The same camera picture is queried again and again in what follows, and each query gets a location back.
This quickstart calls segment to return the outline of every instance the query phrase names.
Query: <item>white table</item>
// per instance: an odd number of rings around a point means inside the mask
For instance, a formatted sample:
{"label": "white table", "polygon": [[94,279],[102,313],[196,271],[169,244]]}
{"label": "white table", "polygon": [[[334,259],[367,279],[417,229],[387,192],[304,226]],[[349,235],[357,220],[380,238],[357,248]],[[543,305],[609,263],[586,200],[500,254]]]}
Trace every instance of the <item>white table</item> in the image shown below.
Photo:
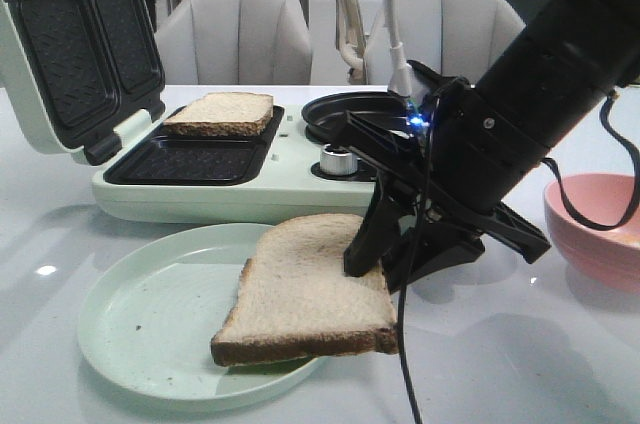
{"label": "white table", "polygon": [[[249,90],[306,102],[340,89]],[[194,92],[169,87],[164,99],[176,107]],[[639,100],[639,90],[625,91],[613,116],[636,144]],[[0,422],[411,421],[395,356],[330,359],[281,397],[222,413],[141,406],[107,383],[76,342],[84,296],[126,254],[190,226],[128,222],[100,211],[90,190],[95,170],[33,151],[3,89],[0,122]],[[553,155],[567,174],[630,172],[595,113]],[[546,168],[536,169],[506,199],[543,229],[542,191],[551,179]],[[425,422],[640,422],[640,296],[590,280],[554,249],[528,265],[491,239],[485,244],[477,263],[429,276],[409,292],[407,347]],[[41,275],[47,270],[55,272]]]}

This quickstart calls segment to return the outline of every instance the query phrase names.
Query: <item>toasted bread slice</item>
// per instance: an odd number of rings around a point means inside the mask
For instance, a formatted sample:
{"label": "toasted bread slice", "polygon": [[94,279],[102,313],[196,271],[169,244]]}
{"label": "toasted bread slice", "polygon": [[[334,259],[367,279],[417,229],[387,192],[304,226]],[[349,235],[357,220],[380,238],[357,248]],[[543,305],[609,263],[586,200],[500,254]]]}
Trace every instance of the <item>toasted bread slice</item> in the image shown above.
{"label": "toasted bread slice", "polygon": [[273,117],[273,96],[212,92],[164,122],[165,131],[187,136],[257,136]]}
{"label": "toasted bread slice", "polygon": [[211,341],[218,365],[397,353],[396,313],[380,266],[343,271],[362,218],[298,217],[268,230],[242,271],[238,300]]}

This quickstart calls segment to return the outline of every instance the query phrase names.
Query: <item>bowl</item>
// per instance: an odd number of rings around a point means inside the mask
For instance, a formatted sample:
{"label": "bowl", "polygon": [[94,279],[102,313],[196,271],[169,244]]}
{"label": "bowl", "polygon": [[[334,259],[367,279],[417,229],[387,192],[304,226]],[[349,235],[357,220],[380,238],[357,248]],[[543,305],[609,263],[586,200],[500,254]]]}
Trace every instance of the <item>bowl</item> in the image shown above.
{"label": "bowl", "polygon": [[[614,224],[624,213],[633,177],[619,174],[576,174],[563,178],[574,207],[590,220]],[[557,182],[544,192],[549,235],[562,257],[587,276],[614,289],[640,293],[640,212],[611,231],[594,231],[565,210]]]}

